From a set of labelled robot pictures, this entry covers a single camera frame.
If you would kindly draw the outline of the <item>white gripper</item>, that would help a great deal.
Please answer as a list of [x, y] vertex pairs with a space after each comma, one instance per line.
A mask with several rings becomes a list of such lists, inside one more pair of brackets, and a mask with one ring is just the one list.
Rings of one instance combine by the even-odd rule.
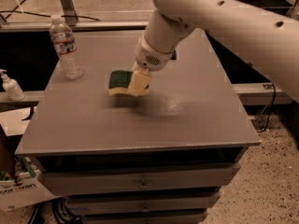
[[135, 64], [127, 93], [135, 97], [145, 94], [151, 82], [151, 72], [162, 70], [170, 60], [176, 58], [174, 49], [161, 53], [153, 49], [144, 36], [141, 36], [135, 48]]

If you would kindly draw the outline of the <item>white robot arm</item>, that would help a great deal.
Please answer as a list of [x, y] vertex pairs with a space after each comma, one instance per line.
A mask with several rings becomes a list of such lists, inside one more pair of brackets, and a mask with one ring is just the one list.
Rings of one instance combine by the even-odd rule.
[[151, 74], [196, 28], [299, 102], [299, 21], [236, 0], [152, 0], [155, 10], [135, 49], [128, 92], [139, 96]]

